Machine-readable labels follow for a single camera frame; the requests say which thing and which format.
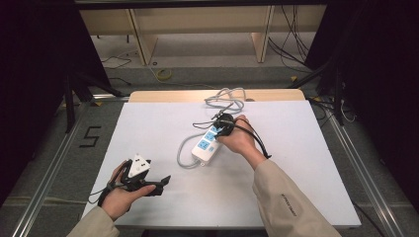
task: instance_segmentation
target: white power strip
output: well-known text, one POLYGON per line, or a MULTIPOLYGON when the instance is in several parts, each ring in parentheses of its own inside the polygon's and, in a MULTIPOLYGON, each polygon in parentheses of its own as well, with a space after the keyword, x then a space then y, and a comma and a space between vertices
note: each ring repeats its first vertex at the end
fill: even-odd
POLYGON ((221 143, 215 139, 217 133, 217 128, 212 125, 197 145, 192 149, 192 155, 194 158, 201 161, 201 166, 208 164, 210 159, 221 146, 221 143))

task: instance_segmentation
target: white tabletop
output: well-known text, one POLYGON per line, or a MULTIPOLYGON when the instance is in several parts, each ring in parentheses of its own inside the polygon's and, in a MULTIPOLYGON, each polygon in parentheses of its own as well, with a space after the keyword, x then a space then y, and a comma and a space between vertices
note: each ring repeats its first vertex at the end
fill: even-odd
MULTIPOLYGON (((147 181, 172 178, 161 197, 143 197, 117 221, 144 228, 262 228, 252 191, 253 170, 237 154, 221 147, 210 163, 192 170, 176 161, 179 145, 204 132, 193 122, 208 121, 218 110, 204 103, 127 103, 92 193, 101 190, 113 170, 135 153, 151 160, 147 181)), ((272 160, 285 170, 325 218, 337 228, 361 225, 316 118, 307 101, 249 102, 246 115, 272 160)), ((186 143, 182 160, 192 160, 198 142, 186 143)), ((94 205, 87 204, 85 215, 94 205)))

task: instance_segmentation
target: beige sleeve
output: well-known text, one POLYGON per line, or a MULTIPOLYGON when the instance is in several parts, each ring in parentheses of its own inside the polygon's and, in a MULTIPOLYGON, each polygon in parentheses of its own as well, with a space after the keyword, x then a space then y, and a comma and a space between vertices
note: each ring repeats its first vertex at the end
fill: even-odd
POLYGON ((77 223, 67 237, 114 237, 119 235, 120 231, 115 227, 111 217, 102 208, 95 206, 77 223))
POLYGON ((256 168, 253 192, 269 236, 340 236, 273 161, 256 168))

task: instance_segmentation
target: metal rail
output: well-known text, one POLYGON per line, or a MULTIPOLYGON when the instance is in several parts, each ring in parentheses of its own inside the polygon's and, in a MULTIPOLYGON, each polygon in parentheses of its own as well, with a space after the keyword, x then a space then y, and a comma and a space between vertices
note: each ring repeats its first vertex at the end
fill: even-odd
POLYGON ((88 103, 82 103, 80 105, 79 116, 76 120, 76 123, 74 124, 73 128, 67 134, 65 134, 64 138, 62 139, 62 142, 59 145, 58 150, 56 151, 48 169, 46 170, 38 189, 36 190, 34 196, 29 202, 25 212, 19 219, 15 227, 15 231, 13 232, 13 237, 28 236, 35 222, 35 219, 37 218, 37 215, 40 212, 43 201, 46 195, 48 194, 56 175, 58 174, 59 168, 61 167, 61 164, 65 159, 71 142, 73 141, 75 134, 77 133, 77 130, 80 126, 81 120, 86 114, 88 108, 88 103))
POLYGON ((379 191, 376 182, 364 164, 363 159, 354 146, 354 143, 352 143, 345 127, 339 125, 339 122, 334 117, 331 118, 331 123, 388 236, 407 236, 401 225, 396 220, 389 204, 379 191))

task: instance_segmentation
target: white cable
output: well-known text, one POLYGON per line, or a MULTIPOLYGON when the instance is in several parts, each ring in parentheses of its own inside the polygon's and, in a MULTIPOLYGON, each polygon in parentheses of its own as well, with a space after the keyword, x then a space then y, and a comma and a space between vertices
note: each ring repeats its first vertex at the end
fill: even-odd
POLYGON ((341 103, 341 112, 342 112, 342 115, 343 115, 343 118, 345 118, 345 120, 346 121, 348 121, 348 122, 354 122, 355 121, 355 119, 357 118, 357 116, 355 116, 354 115, 354 118, 352 118, 352 119, 348 119, 346 116, 345 116, 345 113, 343 112, 343 104, 345 103, 345 101, 344 100, 342 100, 342 103, 341 103))
POLYGON ((222 88, 221 90, 219 90, 218 93, 216 93, 215 96, 208 97, 208 98, 204 99, 204 101, 206 102, 206 104, 208 106, 213 107, 213 108, 217 108, 217 109, 225 109, 226 106, 214 105, 213 102, 234 103, 237 106, 237 108, 230 107, 230 108, 228 108, 228 110, 231 111, 232 115, 235 115, 235 114, 240 113, 243 110, 244 102, 239 100, 239 99, 234 98, 234 96, 232 95, 232 93, 234 91, 242 91, 243 92, 243 101, 246 101, 246 91, 241 87, 234 88, 232 90, 230 90, 228 88, 222 88))
POLYGON ((197 136, 203 136, 204 134, 206 134, 206 133, 204 132, 204 133, 200 133, 200 134, 191 135, 191 136, 188 136, 187 138, 185 138, 185 139, 182 141, 181 145, 179 146, 179 149, 178 149, 178 155, 177 155, 177 160, 178 160, 178 164, 179 164, 179 166, 180 166, 180 167, 185 168, 185 169, 192 169, 192 168, 197 167, 197 166, 200 164, 200 161, 199 161, 199 160, 197 160, 197 159, 196 159, 193 163, 191 163, 191 164, 188 164, 188 165, 183 164, 183 163, 181 162, 181 152, 182 152, 182 148, 183 148, 183 146, 185 145, 185 143, 186 143, 188 140, 190 140, 190 139, 192 139, 192 138, 194 138, 194 137, 197 137, 197 136))

